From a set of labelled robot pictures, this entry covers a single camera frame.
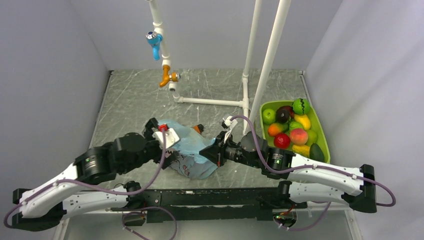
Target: gray marble tabletop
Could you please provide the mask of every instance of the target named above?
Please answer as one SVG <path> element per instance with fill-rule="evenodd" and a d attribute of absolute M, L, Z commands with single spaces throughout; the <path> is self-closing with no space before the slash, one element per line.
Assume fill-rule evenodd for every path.
<path fill-rule="evenodd" d="M 178 89 L 183 97 L 230 101 L 240 101 L 243 98 L 242 69 L 177 69 L 177 72 L 181 73 Z M 250 104 L 253 102 L 260 74 L 260 69 L 252 69 L 249 73 Z M 146 122 L 153 117 L 158 120 L 174 119 L 188 127 L 202 124 L 205 127 L 202 135 L 212 139 L 222 131 L 220 121 L 225 114 L 243 114 L 241 107 L 176 103 L 166 87 L 159 88 L 161 78 L 160 69 L 113 71 L 94 132 L 93 146 L 113 141 L 129 132 L 141 133 Z M 261 102 L 305 97 L 304 86 L 297 70 L 272 70 Z M 233 131 L 234 141 L 241 139 L 242 128 L 243 124 L 240 122 Z M 261 135 L 259 124 L 255 129 L 258 135 Z M 103 186 L 113 188 L 117 183 L 131 180 L 144 185 L 151 179 L 157 167 L 153 162 L 146 163 L 128 174 L 118 175 L 111 182 L 103 183 Z M 260 169 L 227 161 L 224 166 L 202 180 L 189 179 L 167 168 L 160 172 L 150 188 L 276 187 L 278 182 L 261 175 Z"/>

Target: white wall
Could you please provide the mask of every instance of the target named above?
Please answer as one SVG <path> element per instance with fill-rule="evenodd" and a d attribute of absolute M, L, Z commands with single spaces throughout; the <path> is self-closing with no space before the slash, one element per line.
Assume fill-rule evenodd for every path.
<path fill-rule="evenodd" d="M 423 238 L 423 13 L 420 0 L 344 0 L 306 70 L 332 163 L 373 165 L 397 197 L 357 213 L 366 240 Z"/>
<path fill-rule="evenodd" d="M 87 150 L 108 71 L 67 0 L 0 2 L 0 216 Z M 0 239 L 52 237 L 1 224 Z"/>
<path fill-rule="evenodd" d="M 153 69 L 145 35 L 153 30 L 145 0 L 71 0 L 106 66 Z M 277 0 L 264 0 L 251 66 L 262 68 Z M 342 0 L 293 0 L 274 61 L 277 69 L 308 66 Z M 175 68 L 243 68 L 255 0 L 157 0 Z"/>

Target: fruit basket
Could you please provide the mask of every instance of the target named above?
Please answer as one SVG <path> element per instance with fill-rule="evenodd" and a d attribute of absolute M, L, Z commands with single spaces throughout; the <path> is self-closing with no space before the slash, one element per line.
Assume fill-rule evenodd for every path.
<path fill-rule="evenodd" d="M 264 119 L 263 119 L 264 110 L 277 111 L 282 106 L 292 106 L 293 102 L 294 101 L 289 101 L 289 100 L 269 101 L 269 102 L 262 104 L 262 106 L 260 106 L 260 127 L 262 129 L 262 137 L 268 141 L 268 145 L 270 147 L 275 147 L 274 137 L 272 137 L 268 134 L 268 128 L 270 127 L 270 125 L 264 123 Z M 321 151 L 323 153 L 324 162 L 330 163 L 329 147 L 327 145 L 326 137 L 324 135 L 323 128 L 321 127 L 321 123 L 318 120 L 317 113 L 315 112 L 314 108 L 311 106 L 309 112 L 305 115 L 310 120 L 310 129 L 316 133 L 316 142 L 315 143 L 319 146 L 319 148 L 321 149 Z M 286 149 L 293 151 L 293 145 L 294 145 L 293 142 L 290 142 L 289 147 L 287 147 Z"/>

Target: green bin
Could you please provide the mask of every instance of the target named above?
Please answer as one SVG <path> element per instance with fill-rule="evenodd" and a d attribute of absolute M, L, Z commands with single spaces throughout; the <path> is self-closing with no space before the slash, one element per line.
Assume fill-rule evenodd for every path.
<path fill-rule="evenodd" d="M 268 141 L 268 145 L 270 147 L 275 147 L 274 138 L 268 135 L 269 125 L 264 124 L 264 122 L 262 121 L 262 111 L 265 109 L 272 109 L 277 111 L 278 108 L 282 106 L 287 106 L 287 105 L 291 106 L 292 103 L 293 101 L 286 101 L 286 100 L 269 101 L 262 104 L 262 106 L 260 106 L 260 127 L 262 129 L 262 137 Z M 315 112 L 315 109 L 312 106 L 310 107 L 310 111 L 307 114 L 307 117 L 310 120 L 310 129 L 314 130 L 316 134 L 318 135 L 316 144 L 318 144 L 318 146 L 321 148 L 322 152 L 324 153 L 325 162 L 329 164 L 330 163 L 329 146 L 327 145 L 326 136 L 324 135 L 324 131 L 323 131 L 323 128 L 321 127 L 320 120 L 318 120 L 317 113 Z"/>

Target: blue faucet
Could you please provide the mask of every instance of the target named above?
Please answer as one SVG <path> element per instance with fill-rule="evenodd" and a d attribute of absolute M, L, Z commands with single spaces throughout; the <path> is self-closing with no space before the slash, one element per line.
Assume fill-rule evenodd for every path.
<path fill-rule="evenodd" d="M 156 33 L 155 31 L 149 31 L 146 35 L 146 39 L 148 44 L 151 46 L 151 50 L 153 52 L 153 59 L 158 61 L 161 59 L 161 55 L 159 55 L 159 50 L 161 48 L 162 35 Z"/>

